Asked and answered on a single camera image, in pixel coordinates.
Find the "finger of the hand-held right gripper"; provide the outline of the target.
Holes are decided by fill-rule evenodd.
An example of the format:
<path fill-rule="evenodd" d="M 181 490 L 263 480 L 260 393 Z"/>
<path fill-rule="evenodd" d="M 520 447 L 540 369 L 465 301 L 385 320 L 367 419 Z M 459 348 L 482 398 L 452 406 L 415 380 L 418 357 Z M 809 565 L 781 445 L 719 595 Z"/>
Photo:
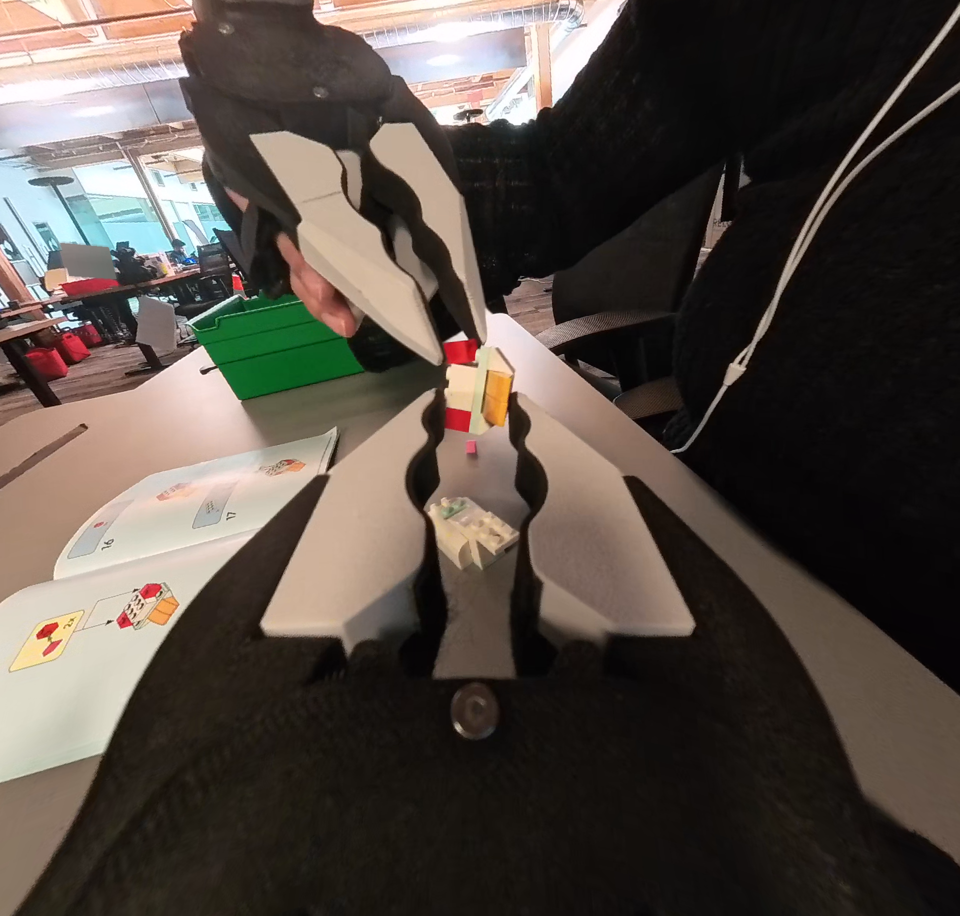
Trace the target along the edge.
<path fill-rule="evenodd" d="M 299 214 L 306 262 L 355 308 L 434 366 L 445 361 L 423 287 L 391 256 L 381 229 L 350 200 L 360 183 L 359 156 L 288 130 L 257 132 L 250 141 Z"/>
<path fill-rule="evenodd" d="M 440 309 L 459 332 L 487 342 L 487 304 L 464 197 L 411 123 L 384 123 L 361 157 L 361 207 L 386 235 L 388 254 L 425 305 L 439 342 Z"/>

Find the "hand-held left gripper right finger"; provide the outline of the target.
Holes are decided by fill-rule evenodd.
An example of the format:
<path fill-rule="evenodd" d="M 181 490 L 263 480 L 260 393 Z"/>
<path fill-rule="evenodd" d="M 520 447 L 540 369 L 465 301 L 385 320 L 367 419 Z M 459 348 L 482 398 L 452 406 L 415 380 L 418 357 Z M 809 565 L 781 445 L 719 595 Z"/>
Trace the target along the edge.
<path fill-rule="evenodd" d="M 526 394 L 513 394 L 521 526 L 510 634 L 515 654 L 538 639 L 605 646 L 616 637 L 685 638 L 694 618 L 626 476 Z"/>

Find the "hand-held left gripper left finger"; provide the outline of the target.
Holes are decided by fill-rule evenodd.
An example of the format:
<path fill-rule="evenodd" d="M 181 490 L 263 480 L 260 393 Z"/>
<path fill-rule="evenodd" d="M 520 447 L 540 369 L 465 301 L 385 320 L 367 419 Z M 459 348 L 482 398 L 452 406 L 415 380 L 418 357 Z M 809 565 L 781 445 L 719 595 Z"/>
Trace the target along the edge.
<path fill-rule="evenodd" d="M 439 486 L 446 404 L 431 389 L 332 467 L 261 620 L 271 637 L 331 637 L 344 651 L 447 627 L 427 501 Z"/>

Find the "white red orange lego assembly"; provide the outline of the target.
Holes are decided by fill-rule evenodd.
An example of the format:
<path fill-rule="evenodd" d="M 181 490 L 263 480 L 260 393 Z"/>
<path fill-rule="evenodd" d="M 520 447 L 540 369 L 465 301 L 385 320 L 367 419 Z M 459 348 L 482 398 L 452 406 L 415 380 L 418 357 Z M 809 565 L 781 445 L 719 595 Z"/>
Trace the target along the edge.
<path fill-rule="evenodd" d="M 472 339 L 443 343 L 447 430 L 481 435 L 507 421 L 515 370 L 495 346 Z"/>

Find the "person's right forearm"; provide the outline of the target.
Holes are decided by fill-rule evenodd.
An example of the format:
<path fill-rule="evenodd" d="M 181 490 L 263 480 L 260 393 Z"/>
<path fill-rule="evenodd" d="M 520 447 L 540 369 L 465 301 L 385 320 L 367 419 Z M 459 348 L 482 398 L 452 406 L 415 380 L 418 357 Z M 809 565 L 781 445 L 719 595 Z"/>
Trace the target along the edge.
<path fill-rule="evenodd" d="M 523 125 L 447 128 L 486 297 L 569 268 L 719 162 L 678 78 L 587 66 Z"/>

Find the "white flat lego assembly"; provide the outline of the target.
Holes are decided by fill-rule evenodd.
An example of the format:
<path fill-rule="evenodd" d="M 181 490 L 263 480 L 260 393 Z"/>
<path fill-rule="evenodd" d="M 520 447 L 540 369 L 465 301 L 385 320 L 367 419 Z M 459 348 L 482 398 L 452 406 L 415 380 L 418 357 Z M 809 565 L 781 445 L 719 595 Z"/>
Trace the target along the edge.
<path fill-rule="evenodd" d="M 514 547 L 521 534 L 469 497 L 443 497 L 427 509 L 438 550 L 460 570 L 486 569 Z"/>

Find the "open lego instruction booklet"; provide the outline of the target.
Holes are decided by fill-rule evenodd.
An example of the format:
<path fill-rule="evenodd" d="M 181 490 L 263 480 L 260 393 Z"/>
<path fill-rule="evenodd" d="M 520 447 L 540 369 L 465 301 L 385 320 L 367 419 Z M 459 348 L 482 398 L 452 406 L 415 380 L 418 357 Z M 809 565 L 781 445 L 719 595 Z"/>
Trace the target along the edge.
<path fill-rule="evenodd" d="M 78 527 L 50 582 L 2 603 L 2 781 L 105 751 L 188 605 L 328 471 L 339 439 L 332 427 L 150 475 Z"/>

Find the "person's right hand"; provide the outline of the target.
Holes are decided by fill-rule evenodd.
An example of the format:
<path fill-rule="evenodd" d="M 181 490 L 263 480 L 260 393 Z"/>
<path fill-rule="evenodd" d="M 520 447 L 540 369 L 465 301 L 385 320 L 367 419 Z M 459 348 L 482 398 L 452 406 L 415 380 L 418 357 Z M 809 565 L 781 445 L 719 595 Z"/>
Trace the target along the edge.
<path fill-rule="evenodd" d="M 256 291 L 272 300 L 292 293 L 319 322 L 344 338 L 352 337 L 357 319 L 348 301 L 307 262 L 281 222 L 234 190 L 225 193 L 238 207 L 238 238 Z"/>

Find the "black background office chair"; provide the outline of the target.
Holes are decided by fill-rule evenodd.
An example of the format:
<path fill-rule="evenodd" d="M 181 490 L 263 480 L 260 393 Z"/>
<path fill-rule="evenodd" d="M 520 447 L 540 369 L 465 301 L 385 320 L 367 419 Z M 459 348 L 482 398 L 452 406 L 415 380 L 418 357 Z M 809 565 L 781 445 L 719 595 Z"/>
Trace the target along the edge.
<path fill-rule="evenodd" d="M 197 249 L 198 289 L 203 301 L 218 302 L 234 296 L 234 272 L 227 250 L 219 241 Z"/>

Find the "green plastic bin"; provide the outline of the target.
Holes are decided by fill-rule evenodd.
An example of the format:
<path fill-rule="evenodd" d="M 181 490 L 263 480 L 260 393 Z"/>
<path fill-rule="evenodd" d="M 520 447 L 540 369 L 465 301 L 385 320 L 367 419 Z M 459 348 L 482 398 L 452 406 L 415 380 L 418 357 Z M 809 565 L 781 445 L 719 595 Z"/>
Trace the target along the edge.
<path fill-rule="evenodd" d="M 347 340 L 293 295 L 234 296 L 189 326 L 241 401 L 364 371 Z"/>

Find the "long wooden office desk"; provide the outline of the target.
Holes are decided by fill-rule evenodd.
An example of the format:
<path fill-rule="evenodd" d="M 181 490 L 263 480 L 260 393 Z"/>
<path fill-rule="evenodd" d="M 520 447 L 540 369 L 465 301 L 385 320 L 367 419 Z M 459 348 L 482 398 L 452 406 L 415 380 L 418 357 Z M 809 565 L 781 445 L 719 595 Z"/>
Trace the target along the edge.
<path fill-rule="evenodd" d="M 169 276 L 149 279 L 145 282 L 130 285 L 116 285 L 95 290 L 89 293 L 71 297 L 69 295 L 60 295 L 58 297 L 45 298 L 34 302 L 23 302 L 18 306 L 12 303 L 1 309 L 2 319 L 7 317 L 26 318 L 33 317 L 42 310 L 54 308 L 57 310 L 73 310 L 83 305 L 93 302 L 101 302 L 116 298 L 118 300 L 145 297 L 148 291 L 160 289 L 164 286 L 178 286 L 180 283 L 188 281 L 210 281 L 214 285 L 220 286 L 224 295 L 233 292 L 232 275 L 227 276 L 216 274 L 204 274 L 198 266 L 186 267 L 185 269 L 171 274 Z M 26 384 L 30 392 L 34 395 L 39 404 L 43 407 L 60 406 L 60 399 L 51 390 L 48 382 L 41 378 L 36 369 L 29 365 L 23 358 L 22 353 L 14 346 L 12 341 L 17 337 L 14 329 L 7 331 L 7 336 L 2 341 L 2 351 L 9 361 L 9 365 L 18 374 L 18 377 Z"/>

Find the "person's black sweater torso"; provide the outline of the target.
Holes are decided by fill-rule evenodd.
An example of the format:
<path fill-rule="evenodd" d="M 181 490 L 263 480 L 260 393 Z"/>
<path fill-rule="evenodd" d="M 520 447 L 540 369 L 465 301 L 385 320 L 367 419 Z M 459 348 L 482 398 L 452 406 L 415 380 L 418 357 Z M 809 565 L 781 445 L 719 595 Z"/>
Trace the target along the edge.
<path fill-rule="evenodd" d="M 584 67 L 678 78 L 724 132 L 716 164 L 740 154 L 749 178 L 678 315 L 672 445 L 748 345 L 827 180 L 957 4 L 630 0 Z M 957 96 L 834 203 L 681 458 L 958 687 Z"/>

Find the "silver ventilation duct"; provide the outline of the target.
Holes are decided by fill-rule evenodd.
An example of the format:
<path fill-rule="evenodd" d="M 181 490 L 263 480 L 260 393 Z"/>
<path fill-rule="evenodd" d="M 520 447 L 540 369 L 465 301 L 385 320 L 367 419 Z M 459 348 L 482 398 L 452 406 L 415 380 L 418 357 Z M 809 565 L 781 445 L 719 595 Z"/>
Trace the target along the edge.
<path fill-rule="evenodd" d="M 391 0 L 314 10 L 319 23 L 355 33 L 374 48 L 455 43 L 541 24 L 576 29 L 584 15 L 583 0 Z"/>

